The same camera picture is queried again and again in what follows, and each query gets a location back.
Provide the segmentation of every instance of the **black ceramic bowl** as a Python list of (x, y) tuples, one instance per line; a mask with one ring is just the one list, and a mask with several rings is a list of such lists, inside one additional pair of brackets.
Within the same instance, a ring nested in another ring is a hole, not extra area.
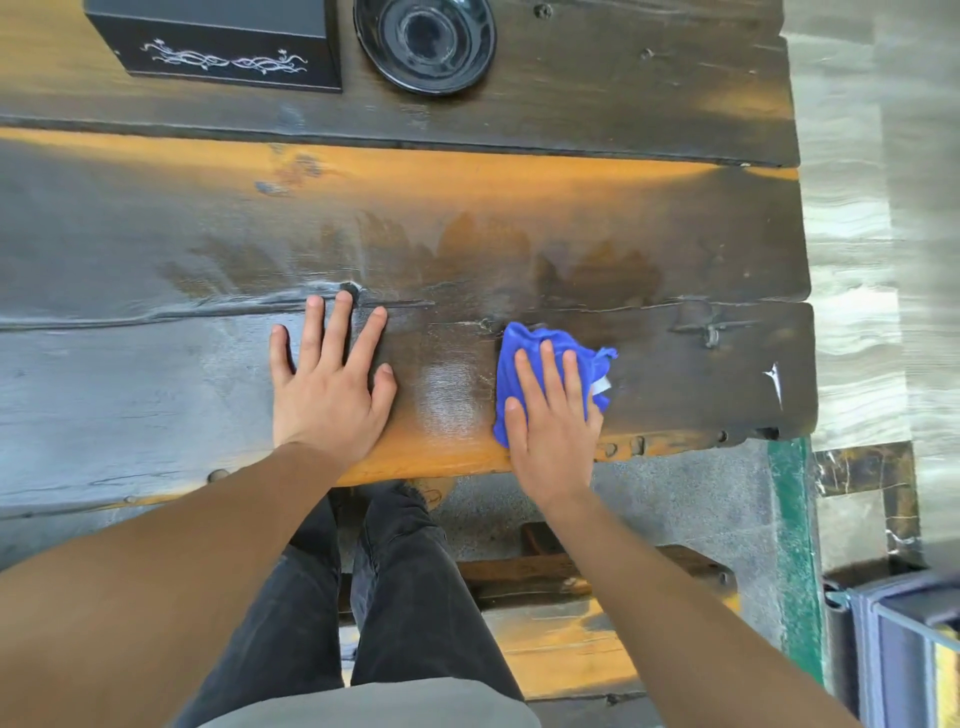
[(355, 0), (353, 24), (380, 73), (431, 96), (479, 81), (496, 47), (487, 0)]

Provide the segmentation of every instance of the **decorative black box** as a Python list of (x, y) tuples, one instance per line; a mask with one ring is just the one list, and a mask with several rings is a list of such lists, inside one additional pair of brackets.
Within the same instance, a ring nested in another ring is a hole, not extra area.
[(84, 0), (134, 76), (341, 91), (336, 0)]

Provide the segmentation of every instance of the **finger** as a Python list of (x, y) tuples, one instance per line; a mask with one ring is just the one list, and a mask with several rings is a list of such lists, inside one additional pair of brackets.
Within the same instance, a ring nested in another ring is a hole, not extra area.
[(516, 397), (508, 397), (503, 405), (503, 424), (507, 426), (507, 442), (510, 452), (527, 451), (527, 416), (523, 405)]
[(593, 433), (593, 437), (598, 439), (600, 437), (600, 430), (603, 428), (603, 412), (600, 411), (597, 403), (593, 401), (592, 393), (587, 398), (587, 426), (590, 432)]
[(549, 339), (540, 343), (540, 361), (543, 364), (543, 389), (551, 409), (560, 409), (566, 405), (564, 383), (557, 371), (557, 355), (553, 352), (553, 342)]
[(577, 352), (567, 349), (564, 352), (564, 389), (566, 404), (578, 417), (584, 417), (584, 385), (580, 381), (580, 368), (577, 366)]
[(387, 309), (381, 305), (373, 310), (360, 335), (357, 336), (353, 349), (350, 350), (346, 369), (361, 376), (365, 381), (373, 362), (373, 352), (376, 350), (376, 344), (380, 341), (380, 334), (383, 333), (385, 326), (387, 326)]
[(324, 345), (320, 350), (320, 366), (328, 372), (336, 372), (344, 366), (344, 346), (350, 328), (350, 310), (353, 297), (348, 291), (340, 291), (334, 300), (330, 323), (326, 325)]
[(276, 324), (270, 331), (270, 379), (274, 381), (274, 389), (279, 389), (294, 378), (294, 373), (290, 371), (287, 340), (287, 329)]
[(324, 300), (320, 296), (307, 296), (303, 333), (300, 335), (298, 372), (312, 372), (317, 367), (317, 362), (320, 361), (320, 340), (323, 329)]
[(389, 364), (381, 364), (373, 375), (373, 392), (371, 393), (370, 410), (380, 429), (390, 417), (390, 408), (394, 406), (396, 396), (396, 378), (394, 370)]
[(546, 409), (546, 398), (543, 396), (543, 390), (540, 389), (540, 383), (537, 381), (537, 375), (534, 374), (530, 366), (530, 359), (527, 352), (519, 349), (514, 356), (514, 365), (516, 366), (516, 377), (520, 380), (520, 389), (523, 390), (523, 398), (527, 402), (527, 413), (534, 415)]

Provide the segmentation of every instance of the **leg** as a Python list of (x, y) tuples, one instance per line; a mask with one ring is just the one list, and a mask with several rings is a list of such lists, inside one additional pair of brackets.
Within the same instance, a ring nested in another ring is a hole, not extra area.
[(337, 524), (325, 497), (284, 549), (177, 728), (261, 700), (342, 688), (339, 590)]
[(444, 532), (408, 485), (371, 501), (354, 556), (350, 606), (360, 628), (353, 685), (459, 677), (523, 699)]

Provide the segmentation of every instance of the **green metal frame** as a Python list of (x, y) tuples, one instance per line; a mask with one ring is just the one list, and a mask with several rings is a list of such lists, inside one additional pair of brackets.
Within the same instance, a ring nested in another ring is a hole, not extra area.
[(767, 449), (779, 511), (777, 573), (787, 657), (824, 684), (824, 623), (809, 478), (809, 438), (770, 442)]

